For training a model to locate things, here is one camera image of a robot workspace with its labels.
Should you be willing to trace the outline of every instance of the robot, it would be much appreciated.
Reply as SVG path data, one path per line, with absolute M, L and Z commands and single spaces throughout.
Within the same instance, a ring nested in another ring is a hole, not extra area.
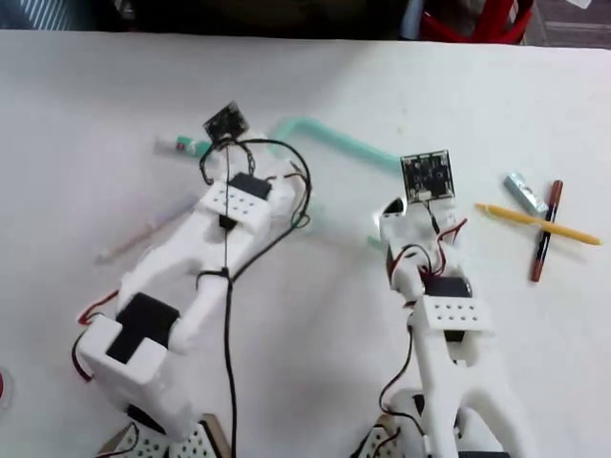
M 179 456 L 183 444 L 205 435 L 201 412 L 170 360 L 193 349 L 216 308 L 224 304 L 228 318 L 233 281 L 306 215 L 311 191 L 306 164 L 270 156 L 256 173 L 250 158 L 244 171 L 234 167 L 230 158 L 248 155 L 247 145 L 273 140 L 238 141 L 245 123 L 236 117 L 237 107 L 228 109 L 207 123 L 210 154 L 214 150 L 223 158 L 224 150 L 225 168 L 213 174 L 213 184 L 175 233 L 124 276 L 115 317 L 96 316 L 78 343 L 100 389 L 139 425 L 126 433 L 119 452 L 98 456 L 140 456 L 130 454 L 135 449 L 128 445 L 142 437 L 165 441 L 169 456 Z M 449 172 L 449 161 L 446 165 Z M 408 189 L 411 202 L 397 200 L 380 217 L 390 287 L 411 311 L 411 343 L 404 368 L 380 397 L 385 415 L 352 457 L 536 457 L 524 412 L 507 383 L 490 312 L 460 257 L 457 235 L 466 220 L 456 223 L 447 203 L 451 199 L 439 199 L 434 215 L 435 189 Z M 434 262 L 431 253 L 437 254 Z M 152 282 L 178 275 L 193 276 L 198 288 L 182 313 L 142 292 Z M 400 390 L 384 403 L 383 395 L 405 372 L 412 352 L 422 390 Z M 164 456 L 164 447 L 159 455 L 151 449 L 149 456 Z M 235 456 L 235 449 L 230 451 Z M 216 448 L 214 455 L 226 456 Z

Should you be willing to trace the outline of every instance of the red chair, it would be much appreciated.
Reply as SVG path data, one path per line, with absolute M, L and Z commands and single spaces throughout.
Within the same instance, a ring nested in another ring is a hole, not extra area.
M 486 0 L 475 30 L 470 36 L 453 31 L 425 11 L 420 25 L 420 37 L 448 43 L 519 43 L 531 19 L 534 2 L 535 0 L 516 1 L 516 19 L 508 29 L 509 12 L 514 0 Z

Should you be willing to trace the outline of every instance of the black wire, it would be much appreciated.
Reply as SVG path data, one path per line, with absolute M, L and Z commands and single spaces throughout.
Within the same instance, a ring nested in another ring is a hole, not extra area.
M 85 334 L 85 331 L 81 332 L 80 335 L 74 341 L 73 349 L 71 351 L 71 357 L 73 359 L 74 369 L 76 369 L 76 372 L 78 372 L 78 375 L 80 375 L 80 378 L 83 379 L 85 381 L 85 383 L 88 384 L 94 378 L 94 376 L 88 374 L 87 372 L 85 372 L 85 369 L 83 369 L 83 366 L 80 365 L 80 362 L 78 361 L 78 357 L 76 356 L 76 348 L 78 347 L 78 343 L 80 342 L 80 340 L 82 339 L 83 335 Z
M 439 229 L 439 224 L 437 223 L 437 218 L 435 217 L 434 213 L 431 210 L 431 203 L 428 202 L 428 201 L 424 201 L 424 200 L 417 200 L 416 202 L 419 202 L 422 205 L 424 205 L 424 208 L 426 208 L 427 212 L 429 212 L 429 216 L 431 217 L 432 230 L 435 231 L 435 234 L 438 236 L 439 233 L 441 232 L 441 230 Z
M 229 146 L 225 148 L 225 159 L 227 166 L 227 177 L 225 180 L 225 217 L 229 218 Z M 229 229 L 225 224 L 225 260 L 224 267 L 221 270 L 221 275 L 227 278 L 227 294 L 225 296 L 225 321 L 224 330 L 222 333 L 223 352 L 225 358 L 225 368 L 227 370 L 227 379 L 229 379 L 229 394 L 231 397 L 231 456 L 236 457 L 238 447 L 238 397 L 236 395 L 236 380 L 233 375 L 233 366 L 231 364 L 231 346 L 230 346 L 230 328 L 231 328 L 231 300 L 233 297 L 233 281 L 229 275 L 229 266 L 227 265 L 227 254 L 229 244 L 227 242 Z
M 424 253 L 424 256 L 427 258 L 427 264 L 429 265 L 429 273 L 432 274 L 431 255 L 429 255 L 429 252 L 425 249 L 425 247 L 422 245 L 418 245 L 417 243 L 410 243 L 405 245 L 402 250 L 409 250 L 410 248 L 418 248 L 420 251 L 422 251 L 422 253 Z M 405 255 L 404 258 L 411 258 L 411 256 L 413 255 L 415 255 L 415 253 L 412 255 Z
M 137 447 L 138 441 L 140 440 L 140 429 L 137 427 L 136 423 L 134 422 L 130 423 L 129 426 L 134 429 L 134 433 L 136 434 L 136 439 L 131 447 L 125 448 L 124 450 L 121 450 L 121 451 L 108 451 L 108 452 L 98 453 L 96 456 L 94 456 L 94 458 L 110 458 L 111 456 L 125 455 L 127 453 L 134 451 Z
M 390 389 L 390 387 L 393 386 L 403 376 L 403 374 L 405 374 L 405 372 L 408 370 L 408 366 L 410 365 L 411 353 L 413 350 L 413 335 L 411 334 L 411 325 L 409 324 L 408 324 L 408 334 L 410 335 L 410 347 L 408 348 L 408 358 L 406 359 L 405 363 L 403 364 L 403 367 L 401 367 L 399 372 L 397 372 L 397 374 L 390 379 L 390 381 L 386 384 L 386 386 L 382 388 L 382 391 L 380 391 L 380 396 L 378 397 L 378 405 L 380 406 L 380 410 L 382 410 L 384 413 L 387 413 L 390 416 L 409 418 L 410 420 L 412 420 L 416 428 L 418 429 L 418 432 L 420 433 L 420 435 L 424 436 L 425 435 L 424 429 L 422 429 L 418 421 L 415 418 L 413 418 L 412 415 L 410 415 L 409 413 L 397 412 L 389 408 L 386 408 L 384 406 L 384 395 Z
M 227 177 L 225 180 L 225 219 L 229 220 L 229 179 L 230 179 L 230 173 L 229 173 L 229 146 L 227 146 L 225 148 L 225 160 L 226 160 L 226 166 L 227 166 Z M 229 232 L 229 229 L 227 228 L 227 224 L 225 224 L 225 269 L 227 268 L 227 233 Z
M 295 208 L 292 216 L 291 216 L 291 224 L 290 227 L 286 230 L 283 231 L 277 238 L 275 238 L 274 240 L 272 240 L 264 249 L 262 249 L 259 253 L 257 253 L 255 256 L 253 256 L 250 260 L 248 260 L 243 266 L 242 268 L 240 268 L 238 270 L 238 272 L 236 272 L 235 275 L 230 276 L 229 275 L 229 269 L 227 266 L 227 228 L 225 228 L 225 241 L 224 241 L 224 249 L 225 249 L 225 259 L 224 259 L 224 264 L 225 266 L 223 267 L 223 269 L 221 271 L 201 271 L 198 273 L 198 277 L 197 277 L 197 282 L 196 282 L 196 288 L 197 285 L 199 283 L 199 280 L 202 276 L 204 275 L 217 275 L 217 276 L 221 276 L 221 277 L 225 277 L 227 278 L 228 284 L 227 284 L 227 295 L 226 295 L 226 302 L 225 302 L 225 320 L 224 320 L 224 331 L 223 331 L 223 346 L 224 346 L 224 359 L 225 359 L 225 367 L 227 370 L 227 378 L 229 379 L 229 391 L 231 394 L 231 416 L 232 416 L 232 421 L 231 421 L 231 457 L 232 458 L 236 458 L 236 450 L 237 450 L 237 443 L 238 443 L 238 401 L 237 401 L 237 396 L 236 396 L 236 382 L 235 382 L 235 378 L 234 378 L 234 374 L 233 374 L 233 366 L 231 364 L 231 347 L 230 347 L 230 325 L 231 325 L 231 307 L 232 307 L 232 297 L 233 297 L 233 284 L 234 282 L 245 272 L 245 270 L 252 265 L 253 262 L 255 262 L 257 259 L 259 259 L 261 256 L 263 256 L 265 253 L 267 253 L 271 248 L 273 248 L 278 242 L 280 242 L 282 239 L 284 239 L 286 236 L 288 236 L 291 232 L 293 232 L 295 229 L 304 227 L 306 224 L 309 223 L 309 216 L 306 214 L 307 211 L 307 207 L 309 205 L 309 201 L 310 201 L 310 196 L 312 193 L 312 185 L 311 185 L 311 179 L 310 179 L 310 172 L 309 172 L 309 168 L 307 167 L 307 163 L 304 160 L 304 158 L 302 157 L 302 155 L 295 150 L 295 148 L 293 148 L 291 145 L 289 145 L 288 143 L 284 143 L 280 140 L 272 140 L 272 139 L 264 139 L 264 138 L 253 138 L 253 139 L 248 139 L 248 140 L 243 140 L 243 141 L 237 141 L 237 140 L 231 140 L 230 142 L 242 147 L 245 151 L 247 151 L 248 153 L 250 152 L 250 150 L 248 149 L 248 147 L 246 146 L 247 144 L 275 144 L 275 145 L 280 145 L 280 146 L 284 146 L 286 149 L 288 149 L 290 152 L 292 152 L 295 157 L 297 157 L 300 162 L 302 163 L 303 167 L 304 167 L 304 171 L 305 174 L 302 173 L 297 173 L 295 176 L 299 175 L 305 183 L 305 191 L 304 194 L 302 195 L 302 198 L 299 202 L 299 204 L 297 205 L 297 207 Z M 215 145 L 212 145 L 208 151 L 206 151 L 206 153 L 203 155 L 203 157 L 200 160 L 200 170 L 201 170 L 201 176 L 203 177 L 204 181 L 206 181 L 207 179 L 209 179 L 206 175 L 205 172 L 205 158 L 208 155 L 208 153 L 214 148 L 217 147 Z M 229 193 L 229 153 L 228 150 L 226 151 L 226 159 L 227 159 L 227 178 L 226 178 L 226 183 L 225 183 L 225 217 L 228 217 L 228 213 L 229 213 L 229 199 L 228 199 L 228 193 Z
M 208 157 L 210 156 L 214 148 L 215 148 L 214 143 L 210 144 L 208 149 L 205 151 L 205 153 L 200 158 L 201 177 L 203 178 L 203 182 L 206 183 L 208 186 L 211 186 L 212 183 L 214 183 L 214 180 L 208 177 L 208 174 L 206 173 L 206 160 L 208 159 Z
M 246 153 L 246 159 L 248 160 L 248 174 L 249 175 L 255 175 L 255 170 L 257 168 L 257 163 L 255 162 L 255 157 L 252 154 L 252 151 L 250 151 L 250 148 L 248 148 L 246 145 L 240 144 L 237 140 L 235 139 L 227 139 L 225 141 L 223 141 L 222 143 L 212 143 L 208 149 L 205 151 L 205 153 L 201 156 L 200 158 L 200 172 L 201 172 L 201 177 L 203 178 L 203 181 L 208 185 L 211 186 L 214 183 L 214 179 L 212 179 L 211 177 L 208 176 L 208 173 L 206 171 L 206 161 L 208 160 L 208 158 L 210 157 L 211 153 L 213 150 L 220 150 L 223 147 L 228 148 L 229 145 L 231 144 L 235 144 L 240 146 L 240 148 L 243 149 L 243 151 Z
M 375 458 L 376 456 L 379 455 L 380 450 L 382 449 L 383 446 L 385 446 L 388 442 L 392 442 L 394 441 L 397 437 L 399 437 L 399 434 L 401 433 L 401 427 L 398 427 L 397 430 L 395 431 L 394 434 L 392 434 L 390 437 L 387 437 L 385 440 L 383 440 L 378 447 L 375 448 L 375 450 L 373 451 L 373 458 Z
M 303 170 L 305 172 L 305 175 L 303 177 L 304 177 L 304 182 L 305 182 L 305 187 L 306 188 L 305 188 L 305 193 L 304 193 L 304 195 L 302 197 L 302 201 L 300 201 L 299 205 L 297 205 L 297 207 L 295 208 L 295 211 L 293 212 L 293 216 L 291 217 L 291 225 L 290 225 L 290 227 L 288 229 L 286 229 L 284 232 L 282 232 L 277 238 L 272 240 L 259 253 L 257 253 L 250 260 L 248 260 L 238 270 L 238 272 L 236 272 L 236 274 L 233 276 L 233 281 L 237 280 L 245 272 L 245 270 L 248 267 L 250 267 L 256 260 L 258 260 L 261 256 L 263 256 L 269 250 L 271 250 L 274 246 L 276 246 L 282 239 L 286 238 L 295 229 L 298 229 L 299 227 L 302 227 L 302 226 L 300 226 L 300 224 L 306 218 L 307 207 L 309 206 L 309 201 L 310 201 L 310 197 L 311 197 L 311 194 L 312 194 L 312 181 L 311 181 L 311 175 L 310 175 L 310 172 L 309 172 L 309 168 L 307 167 L 307 163 L 304 160 L 304 157 L 295 148 L 293 148 L 291 145 L 289 145 L 288 143 L 284 143 L 283 141 L 280 141 L 280 140 L 273 140 L 273 139 L 267 139 L 267 138 L 252 138 L 252 139 L 248 139 L 248 140 L 243 140 L 240 143 L 246 143 L 246 144 L 249 144 L 249 143 L 272 144 L 272 145 L 280 145 L 280 146 L 283 146 L 286 149 L 288 149 L 293 155 L 295 155 L 295 157 L 297 157 L 299 159 L 299 161 L 303 165 Z

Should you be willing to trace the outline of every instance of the wire bundle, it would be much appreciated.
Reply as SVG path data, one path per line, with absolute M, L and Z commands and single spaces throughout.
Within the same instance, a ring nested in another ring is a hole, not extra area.
M 417 248 L 418 250 L 420 250 L 422 253 L 424 253 L 427 259 L 427 265 L 420 266 L 418 269 L 420 271 L 420 275 L 436 276 L 436 277 L 441 276 L 445 272 L 446 264 L 447 264 L 446 254 L 443 251 L 443 245 L 441 244 L 441 242 L 444 241 L 445 237 L 452 235 L 453 236 L 452 243 L 454 243 L 456 241 L 456 237 L 458 236 L 458 233 L 460 232 L 460 229 L 462 229 L 462 227 L 467 223 L 467 219 L 464 218 L 454 227 L 451 227 L 450 229 L 447 229 L 446 231 L 441 232 L 439 230 L 439 225 L 437 224 L 437 219 L 434 213 L 431 211 L 431 206 L 428 204 L 428 202 L 427 203 L 421 202 L 421 203 L 425 206 L 429 215 L 431 216 L 431 225 L 432 225 L 433 230 L 435 231 L 435 234 L 437 235 L 436 244 L 437 244 L 438 257 L 439 257 L 439 264 L 435 269 L 433 269 L 431 255 L 426 250 L 426 248 L 424 248 L 422 245 L 419 245 L 417 243 L 409 243 L 401 248 L 401 251 L 399 251 L 399 254 L 390 263 L 390 268 L 389 268 L 390 281 L 392 281 L 394 272 L 396 271 L 401 261 L 406 258 L 411 258 L 415 256 L 415 252 L 408 253 L 412 248 Z

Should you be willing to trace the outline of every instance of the cable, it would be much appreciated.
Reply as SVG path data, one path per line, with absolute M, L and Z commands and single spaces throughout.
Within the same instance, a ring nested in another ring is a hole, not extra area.
M 83 325 L 83 326 L 88 326 L 90 325 L 92 322 L 90 321 L 91 317 L 90 313 L 95 310 L 96 308 L 98 308 L 100 305 L 104 305 L 106 302 L 111 301 L 112 299 L 114 299 L 116 296 L 118 296 L 118 289 L 113 291 L 111 294 L 109 294 L 108 296 L 106 296 L 104 299 L 92 303 L 89 307 L 87 307 L 85 309 L 85 311 L 83 313 L 80 314 L 80 316 L 78 317 L 78 323 Z
M 401 263 L 401 260 L 411 257 L 411 256 L 403 256 L 403 255 L 412 248 L 418 248 L 419 250 L 422 251 L 422 253 L 424 253 L 424 256 L 427 258 L 427 262 L 429 265 L 428 270 L 425 270 L 425 273 L 432 274 L 432 262 L 431 262 L 431 256 L 429 255 L 429 252 L 422 245 L 418 245 L 417 243 L 410 243 L 410 244 L 405 245 L 403 248 L 401 248 L 401 251 L 399 252 L 397 257 L 390 264 L 389 279 L 391 281 L 392 281 L 392 276 L 394 275 L 394 271 L 397 269 L 397 267 Z
M 309 216 L 306 214 L 306 211 L 307 211 L 307 207 L 308 207 L 309 201 L 310 201 L 310 196 L 311 196 L 311 192 L 312 192 L 312 186 L 311 186 L 310 172 L 309 172 L 309 168 L 307 167 L 306 161 L 301 156 L 301 154 L 299 154 L 299 152 L 297 150 L 295 150 L 289 144 L 284 143 L 284 142 L 279 141 L 279 140 L 271 140 L 271 139 L 264 139 L 264 138 L 253 138 L 253 139 L 248 139 L 248 140 L 243 140 L 243 141 L 231 140 L 230 142 L 234 143 L 234 144 L 236 144 L 236 145 L 238 145 L 240 147 L 242 147 L 247 152 L 250 152 L 250 150 L 246 146 L 248 144 L 275 144 L 275 145 L 284 146 L 286 149 L 291 151 L 295 155 L 295 157 L 297 157 L 300 160 L 300 162 L 303 165 L 303 169 L 304 169 L 304 172 L 301 173 L 299 168 L 296 167 L 297 172 L 295 174 L 288 174 L 288 175 L 291 176 L 291 177 L 293 177 L 293 176 L 301 177 L 302 180 L 304 181 L 304 184 L 305 184 L 305 187 L 306 187 L 300 202 L 297 204 L 297 207 L 295 208 L 295 210 L 293 211 L 293 214 L 291 215 L 291 219 L 290 219 L 291 222 L 290 222 L 289 228 L 287 230 L 283 231 L 277 238 L 275 238 L 269 244 L 267 244 L 266 247 L 263 248 L 259 253 L 257 253 L 250 260 L 248 260 L 233 276 L 230 276 L 229 268 L 228 268 L 228 265 L 227 265 L 227 261 L 228 261 L 228 256 L 227 256 L 227 250 L 228 250 L 227 233 L 228 233 L 228 230 L 225 227 L 224 267 L 223 267 L 223 269 L 221 271 L 202 271 L 202 272 L 199 272 L 197 280 L 196 280 L 196 288 L 198 287 L 198 283 L 199 283 L 200 278 L 202 276 L 204 276 L 204 275 L 217 275 L 217 276 L 221 276 L 221 277 L 227 278 L 227 281 L 228 281 L 228 283 L 227 283 L 227 295 L 226 295 L 226 302 L 225 302 L 225 319 L 224 319 L 224 331 L 223 331 L 223 347 L 224 347 L 225 367 L 226 367 L 226 370 L 227 370 L 227 378 L 229 379 L 229 391 L 230 391 L 230 395 L 231 395 L 231 413 L 232 413 L 232 422 L 231 422 L 231 456 L 232 456 L 232 458 L 235 458 L 236 457 L 236 453 L 237 453 L 237 442 L 238 442 L 238 440 L 237 440 L 237 438 L 238 438 L 238 402 L 237 402 L 236 384 L 235 384 L 235 378 L 234 378 L 234 374 L 233 374 L 233 367 L 232 367 L 232 364 L 231 364 L 231 347 L 230 347 L 230 325 L 231 325 L 231 308 L 232 308 L 232 297 L 233 297 L 233 284 L 245 272 L 245 270 L 250 265 L 252 265 L 253 262 L 255 262 L 257 259 L 259 259 L 261 256 L 263 256 L 265 253 L 267 253 L 272 247 L 274 247 L 278 242 L 280 242 L 282 239 L 284 239 L 286 236 L 288 236 L 295 229 L 304 227 L 306 224 L 309 223 Z M 229 214 L 228 193 L 229 193 L 229 179 L 230 179 L 230 174 L 229 174 L 229 165 L 230 164 L 229 164 L 228 144 L 229 144 L 229 142 L 224 143 L 224 145 L 227 146 L 227 149 L 225 151 L 225 153 L 226 153 L 226 160 L 227 160 L 227 177 L 226 177 L 226 183 L 225 183 L 225 217 L 226 218 L 228 218 L 228 214 Z M 208 184 L 212 184 L 212 181 L 208 182 L 209 178 L 207 177 L 206 172 L 205 172 L 205 157 L 209 154 L 209 152 L 213 148 L 218 148 L 218 146 L 217 145 L 212 145 L 208 149 L 208 151 L 204 154 L 202 159 L 200 160 L 201 175 L 202 175 L 204 181 L 206 183 L 208 183 Z
M 431 210 L 431 203 L 428 201 L 424 201 L 424 200 L 417 200 L 416 203 L 421 203 L 422 205 L 424 205 L 424 208 L 427 209 L 427 212 L 429 212 L 429 216 L 431 217 L 432 230 L 435 231 L 435 234 L 439 235 L 439 232 L 441 231 L 439 230 L 439 224 L 437 223 L 437 218 L 435 217 L 435 215 L 433 214 Z
M 238 272 L 236 272 L 236 274 L 234 274 L 233 281 L 236 281 L 245 272 L 245 270 L 248 267 L 250 267 L 256 260 L 258 260 L 265 253 L 267 253 L 270 249 L 272 249 L 274 246 L 276 246 L 276 244 L 278 244 L 282 239 L 286 238 L 291 232 L 293 232 L 295 229 L 303 227 L 303 226 L 300 226 L 300 224 L 306 218 L 306 211 L 307 211 L 307 207 L 309 206 L 309 201 L 310 201 L 310 197 L 311 197 L 311 194 L 312 194 L 311 175 L 310 175 L 310 172 L 309 172 L 309 168 L 307 167 L 307 163 L 304 160 L 304 158 L 302 157 L 302 155 L 295 148 L 293 148 L 291 145 L 289 145 L 288 143 L 284 143 L 283 141 L 280 141 L 280 140 L 273 140 L 273 139 L 266 139 L 266 138 L 252 138 L 252 139 L 248 139 L 248 140 L 243 140 L 241 143 L 247 143 L 247 144 L 249 144 L 249 143 L 255 143 L 255 144 L 273 144 L 273 145 L 280 145 L 280 146 L 283 146 L 286 149 L 288 149 L 295 157 L 297 157 L 299 159 L 299 161 L 303 165 L 303 170 L 305 172 L 305 174 L 304 174 L 304 181 L 305 181 L 305 187 L 306 188 L 305 188 L 304 195 L 302 196 L 302 201 L 299 202 L 299 204 L 295 208 L 295 211 L 293 212 L 293 215 L 291 217 L 291 225 L 289 226 L 289 228 L 286 229 L 285 231 L 283 231 L 277 238 L 272 240 L 259 253 L 257 253 L 250 260 L 248 260 L 238 270 Z
M 441 275 L 446 270 L 446 254 L 444 253 L 443 247 L 441 246 L 441 241 L 444 237 L 453 233 L 454 237 L 452 243 L 454 243 L 454 241 L 456 240 L 456 236 L 458 236 L 458 233 L 460 232 L 460 229 L 462 229 L 462 226 L 464 226 L 465 224 L 467 224 L 466 218 L 456 224 L 455 227 L 448 229 L 447 231 L 437 236 L 437 247 L 439 248 L 439 268 L 435 270 L 435 272 L 433 273 L 434 275 Z
M 136 434 L 136 439 L 129 448 L 125 448 L 124 450 L 121 450 L 121 451 L 119 450 L 118 451 L 105 451 L 103 453 L 98 453 L 93 458 L 110 458 L 111 456 L 126 455 L 127 453 L 131 453 L 132 451 L 134 451 L 137 447 L 138 441 L 140 440 L 140 429 L 137 427 L 136 423 L 134 422 L 130 423 L 129 426 L 134 429 L 134 433 Z
M 246 153 L 246 160 L 248 160 L 248 174 L 251 176 L 255 175 L 257 163 L 255 162 L 255 157 L 253 156 L 252 151 L 250 151 L 250 148 L 248 148 L 245 144 L 241 144 L 234 138 L 226 139 L 222 143 L 212 143 L 200 158 L 201 177 L 208 186 L 211 186 L 214 183 L 214 179 L 208 176 L 206 171 L 206 160 L 208 160 L 213 150 L 220 150 L 223 147 L 228 148 L 229 145 L 238 145 L 240 148 L 242 148 L 242 150 Z
M 384 395 L 390 389 L 390 387 L 393 386 L 403 376 L 403 374 L 405 374 L 405 372 L 408 370 L 408 366 L 410 365 L 411 353 L 413 350 L 413 335 L 411 334 L 411 325 L 410 324 L 408 324 L 408 334 L 410 335 L 410 346 L 408 348 L 408 358 L 406 359 L 405 363 L 403 364 L 403 367 L 401 367 L 399 372 L 397 372 L 397 374 L 390 379 L 390 381 L 386 384 L 386 386 L 382 388 L 382 391 L 380 391 L 380 396 L 378 397 L 378 405 L 380 406 L 380 410 L 382 410 L 384 413 L 387 413 L 390 416 L 409 418 L 415 424 L 416 429 L 418 429 L 418 432 L 420 433 L 420 435 L 425 436 L 426 434 L 424 432 L 424 429 L 420 426 L 418 421 L 412 415 L 410 415 L 409 413 L 397 412 L 389 408 L 386 408 L 384 406 Z
M 397 437 L 399 437 L 399 434 L 401 433 L 401 427 L 398 427 L 397 430 L 395 431 L 394 434 L 392 434 L 390 437 L 387 437 L 385 440 L 383 440 L 378 447 L 375 448 L 375 451 L 373 452 L 373 458 L 375 458 L 376 456 L 379 455 L 380 451 L 382 450 L 382 447 L 385 446 L 388 442 L 392 442 L 394 441 Z
M 87 372 L 85 372 L 85 369 L 83 369 L 83 366 L 80 365 L 80 362 L 78 361 L 78 358 L 76 357 L 76 347 L 78 346 L 80 339 L 83 337 L 83 334 L 85 334 L 85 331 L 81 332 L 80 335 L 74 341 L 71 356 L 73 359 L 74 369 L 76 369 L 76 372 L 78 372 L 78 375 L 80 375 L 80 378 L 83 379 L 86 384 L 88 384 L 91 380 L 94 379 L 94 376 L 89 375 Z

